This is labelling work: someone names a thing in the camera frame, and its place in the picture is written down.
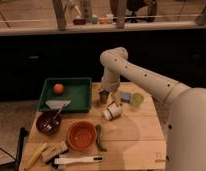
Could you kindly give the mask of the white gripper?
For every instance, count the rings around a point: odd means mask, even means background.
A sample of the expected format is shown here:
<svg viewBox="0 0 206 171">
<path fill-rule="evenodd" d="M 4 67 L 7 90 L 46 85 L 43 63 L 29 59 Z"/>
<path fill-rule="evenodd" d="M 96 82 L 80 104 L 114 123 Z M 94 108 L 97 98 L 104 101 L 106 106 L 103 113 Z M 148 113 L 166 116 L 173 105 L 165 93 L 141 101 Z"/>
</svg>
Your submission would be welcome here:
<svg viewBox="0 0 206 171">
<path fill-rule="evenodd" d="M 106 91 L 108 93 L 116 92 L 120 83 L 119 82 L 102 82 L 100 86 L 101 91 Z"/>
</svg>

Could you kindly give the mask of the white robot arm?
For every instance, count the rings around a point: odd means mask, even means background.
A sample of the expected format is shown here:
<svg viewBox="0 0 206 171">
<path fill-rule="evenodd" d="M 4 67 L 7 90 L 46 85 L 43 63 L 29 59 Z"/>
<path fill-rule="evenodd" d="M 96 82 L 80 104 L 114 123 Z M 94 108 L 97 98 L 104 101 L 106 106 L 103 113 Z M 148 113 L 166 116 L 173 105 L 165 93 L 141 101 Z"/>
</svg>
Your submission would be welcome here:
<svg viewBox="0 0 206 171">
<path fill-rule="evenodd" d="M 125 77 L 169 109 L 165 171 L 206 171 L 206 88 L 135 65 L 124 47 L 103 51 L 99 60 L 103 90 L 116 91 Z"/>
</svg>

